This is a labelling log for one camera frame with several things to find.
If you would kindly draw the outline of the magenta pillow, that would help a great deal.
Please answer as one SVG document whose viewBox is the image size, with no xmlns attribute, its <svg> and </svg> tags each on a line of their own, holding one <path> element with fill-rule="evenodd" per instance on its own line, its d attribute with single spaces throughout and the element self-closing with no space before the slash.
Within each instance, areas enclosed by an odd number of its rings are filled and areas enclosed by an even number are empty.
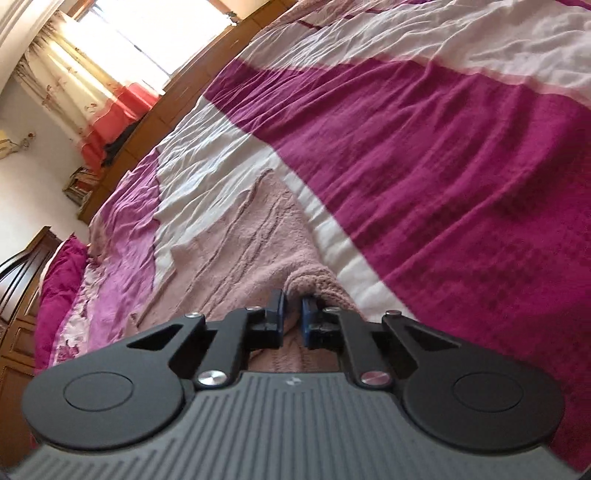
<svg viewBox="0 0 591 480">
<path fill-rule="evenodd" d="M 44 268 L 34 331 L 35 373 L 49 366 L 58 327 L 77 296 L 87 259 L 87 245 L 71 234 Z"/>
</svg>

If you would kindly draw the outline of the wooden window cabinet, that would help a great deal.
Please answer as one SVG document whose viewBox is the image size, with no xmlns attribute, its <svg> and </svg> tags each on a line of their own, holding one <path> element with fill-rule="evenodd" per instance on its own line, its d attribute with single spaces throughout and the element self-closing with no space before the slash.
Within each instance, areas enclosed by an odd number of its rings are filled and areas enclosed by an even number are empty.
<svg viewBox="0 0 591 480">
<path fill-rule="evenodd" d="M 102 168 L 98 183 L 78 212 L 78 219 L 88 224 L 113 193 L 123 175 L 134 169 L 176 127 L 225 65 L 242 52 L 260 30 L 296 4 L 290 0 L 264 2 L 259 9 L 239 21 L 238 25 L 224 29 L 207 47 L 191 58 L 165 86 L 163 96 L 143 116 L 116 154 Z"/>
</svg>

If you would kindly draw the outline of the dark wooden headboard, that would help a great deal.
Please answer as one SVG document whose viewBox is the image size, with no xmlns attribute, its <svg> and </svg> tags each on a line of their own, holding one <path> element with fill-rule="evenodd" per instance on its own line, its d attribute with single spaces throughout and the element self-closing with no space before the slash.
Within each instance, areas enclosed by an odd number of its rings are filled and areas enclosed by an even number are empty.
<svg viewBox="0 0 591 480">
<path fill-rule="evenodd" d="M 1 466 L 17 464 L 31 449 L 21 398 L 34 375 L 34 330 L 43 268 L 60 240 L 43 227 L 21 252 L 1 264 Z"/>
</svg>

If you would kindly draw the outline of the cream and red curtain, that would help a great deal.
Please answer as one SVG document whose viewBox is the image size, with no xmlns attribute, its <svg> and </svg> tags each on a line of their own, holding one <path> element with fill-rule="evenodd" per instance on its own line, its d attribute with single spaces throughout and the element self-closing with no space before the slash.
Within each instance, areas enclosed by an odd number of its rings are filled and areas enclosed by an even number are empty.
<svg viewBox="0 0 591 480">
<path fill-rule="evenodd" d="M 121 44 L 56 11 L 18 61 L 13 76 L 97 172 L 105 147 L 156 104 L 159 95 L 123 65 Z"/>
</svg>

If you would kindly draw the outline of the pink cable-knit cardigan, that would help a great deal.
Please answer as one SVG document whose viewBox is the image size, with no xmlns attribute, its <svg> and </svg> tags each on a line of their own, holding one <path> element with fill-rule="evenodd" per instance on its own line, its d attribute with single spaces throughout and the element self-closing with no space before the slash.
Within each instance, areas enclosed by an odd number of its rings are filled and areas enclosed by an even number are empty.
<svg viewBox="0 0 591 480">
<path fill-rule="evenodd" d="M 273 170 L 238 195 L 221 217 L 171 250 L 172 265 L 144 307 L 127 320 L 128 336 L 180 317 L 209 321 L 230 311 L 264 306 L 273 291 L 287 295 L 283 347 L 252 353 L 249 368 L 266 372 L 332 372 L 335 354 L 304 348 L 297 333 L 301 298 L 315 296 L 346 310 L 355 304 L 322 263 L 301 204 Z"/>
</svg>

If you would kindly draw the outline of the dark clothes on cabinet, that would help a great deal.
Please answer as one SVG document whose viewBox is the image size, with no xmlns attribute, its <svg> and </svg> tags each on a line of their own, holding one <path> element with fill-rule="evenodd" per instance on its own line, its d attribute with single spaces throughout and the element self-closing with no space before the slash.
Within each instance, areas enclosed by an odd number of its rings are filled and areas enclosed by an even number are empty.
<svg viewBox="0 0 591 480">
<path fill-rule="evenodd" d="M 112 142 L 107 143 L 103 147 L 104 158 L 101 162 L 102 167 L 108 167 L 113 163 L 116 155 L 122 149 L 123 145 L 132 135 L 139 123 L 140 121 L 136 121 L 129 124 Z"/>
</svg>

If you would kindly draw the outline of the stack of books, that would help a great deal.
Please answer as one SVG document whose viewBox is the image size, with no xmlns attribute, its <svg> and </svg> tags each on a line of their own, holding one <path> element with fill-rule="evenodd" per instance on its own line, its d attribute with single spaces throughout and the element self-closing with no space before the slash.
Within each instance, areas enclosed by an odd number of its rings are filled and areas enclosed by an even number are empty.
<svg viewBox="0 0 591 480">
<path fill-rule="evenodd" d="M 98 185 L 100 177 L 86 167 L 79 167 L 69 177 L 62 189 L 64 195 L 77 206 L 82 206 Z"/>
</svg>

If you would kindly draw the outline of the pink magenta striped bedspread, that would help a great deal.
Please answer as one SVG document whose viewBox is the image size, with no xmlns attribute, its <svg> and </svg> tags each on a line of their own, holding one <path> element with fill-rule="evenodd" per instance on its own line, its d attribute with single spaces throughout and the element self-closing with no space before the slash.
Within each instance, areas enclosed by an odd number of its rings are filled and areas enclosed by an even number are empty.
<svg viewBox="0 0 591 480">
<path fill-rule="evenodd" d="M 590 462 L 590 5 L 304 1 L 253 38 L 94 215 L 48 367 L 125 335 L 273 170 L 363 316 L 552 375 L 552 450 Z"/>
</svg>

